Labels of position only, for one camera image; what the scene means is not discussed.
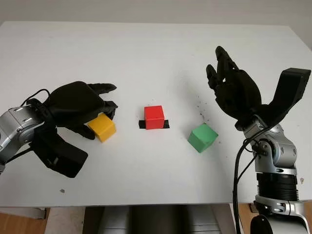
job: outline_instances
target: cable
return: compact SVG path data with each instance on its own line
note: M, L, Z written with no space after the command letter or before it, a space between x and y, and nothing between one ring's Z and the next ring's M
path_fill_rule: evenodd
M241 157L241 154L243 153L246 146L253 140L255 140L256 137L261 135L262 133L266 132L267 130L270 130L272 127L266 127L259 132L252 135L250 138L246 138L243 141L242 146L240 147L236 159L235 159L235 168L234 168L234 182L233 182L233 210L234 210L234 219L235 219L235 227L236 227L236 234L241 234L240 232L240 225L239 225L239 212L238 212L238 200L237 200L237 185L238 185L238 167L239 167L239 160Z
M246 147L245 147L245 150L248 151L249 153L252 153L252 152L253 152L252 150L249 150L249 149L247 149Z
M239 179L242 177L242 175L245 173L245 171L249 168L249 166L252 164L252 162L258 157L258 153L253 156L252 160L247 164L245 169L239 174L239 177L237 178L237 182L239 182Z
M46 91L48 94L48 98L50 98L50 92L47 89L40 89L37 92L35 92L34 94L32 94L30 97L28 97L25 101L23 101L23 103L20 106L23 106L29 99L31 99L32 97L36 96L38 93L42 92L42 91Z
M31 147L29 147L28 149L23 150L22 152L20 152L20 153L14 155L12 158L10 158L9 160L7 160L6 163L9 163L9 162L13 161L14 159L17 159L18 157L20 157L20 156L22 156L22 155L24 155L24 154L26 154L26 153L28 153L28 152L30 152L30 151L32 151L32 150L33 150L33 149L32 149Z

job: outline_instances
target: black base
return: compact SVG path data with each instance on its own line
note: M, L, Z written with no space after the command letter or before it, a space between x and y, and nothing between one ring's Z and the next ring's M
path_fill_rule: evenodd
M138 126L139 128L146 129L145 120L139 120ZM170 128L168 120L165 120L163 128Z

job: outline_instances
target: robotic hand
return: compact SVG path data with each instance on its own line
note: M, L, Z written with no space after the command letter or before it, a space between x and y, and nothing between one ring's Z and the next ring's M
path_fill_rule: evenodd
M241 233L237 184L247 169L238 176L239 158L250 143L253 149L250 164L255 160L258 180L255 205L260 214L251 222L251 234L310 234L303 202L298 200L296 189L297 150L284 136L278 123L302 98L311 71L296 68L284 70L272 102L265 105L261 103L256 83L237 67L228 53L221 46L217 47L215 53L218 60L217 72L211 65L207 66L208 85L214 90L220 108L237 119L235 126L246 137L237 154L234 170L233 206L236 232Z
M99 94L115 89L112 84L76 81L57 88L51 94L44 89L49 94L44 103L32 98L43 91L40 90L20 107L9 109L0 116L0 173L6 163L34 151L48 168L74 178L88 154L65 142L57 134L57 127L65 127L94 139L95 134L84 124L101 112L113 119L117 106L112 101L103 101ZM26 143L30 148L16 154Z

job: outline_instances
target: robot finger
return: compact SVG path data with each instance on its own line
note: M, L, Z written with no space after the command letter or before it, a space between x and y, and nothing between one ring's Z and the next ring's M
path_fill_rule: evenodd
M84 124L76 127L68 127L68 129L90 140L94 140L96 138L94 132Z
M206 67L206 73L207 73L209 87L214 90L216 85L217 85L217 83L216 83L216 71L215 71L214 67L212 67L211 64L209 64Z
M114 86L113 84L88 84L88 86L94 90L97 94L106 94L109 93L110 91L115 90L117 87Z

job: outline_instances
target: table surface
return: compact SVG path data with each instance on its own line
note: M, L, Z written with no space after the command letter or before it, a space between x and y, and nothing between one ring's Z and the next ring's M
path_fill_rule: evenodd
M2 112L38 89L53 91L75 80L115 84L115 91L101 97L118 109L117 133L104 143L59 129L89 154L76 178L47 169L34 153L9 163L0 176L0 206L231 202L234 159L244 137L208 88L205 67L216 67L218 45L254 79L263 103L272 100L282 70L312 68L311 50L286 26L5 22ZM301 199L312 198L311 83L281 123L298 150ZM38 97L44 100L45 94ZM170 129L139 129L148 105L162 105ZM219 137L199 154L187 138L203 122ZM244 153L241 168L250 159ZM238 189L240 201L253 201L254 166Z

